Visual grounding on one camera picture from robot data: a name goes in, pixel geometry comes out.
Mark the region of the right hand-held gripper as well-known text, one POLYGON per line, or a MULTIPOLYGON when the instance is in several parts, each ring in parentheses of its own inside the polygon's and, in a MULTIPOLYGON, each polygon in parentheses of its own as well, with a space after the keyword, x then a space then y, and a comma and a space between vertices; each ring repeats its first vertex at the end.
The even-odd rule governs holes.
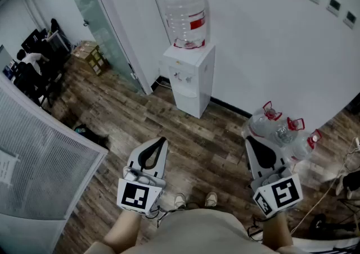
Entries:
POLYGON ((286 164, 284 153, 277 144, 261 137, 247 136, 245 148, 249 170, 255 179, 250 184, 254 191, 253 200, 266 218, 303 199, 299 175, 283 167, 286 164), (264 176, 265 171, 273 172, 264 176))

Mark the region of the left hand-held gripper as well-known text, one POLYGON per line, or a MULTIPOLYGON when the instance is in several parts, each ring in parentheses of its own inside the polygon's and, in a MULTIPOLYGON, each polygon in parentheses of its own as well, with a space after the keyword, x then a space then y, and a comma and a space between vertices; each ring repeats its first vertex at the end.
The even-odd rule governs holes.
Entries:
POLYGON ((164 176, 168 140, 155 138, 135 148, 118 182, 116 204, 123 210, 150 215, 166 182, 164 176))

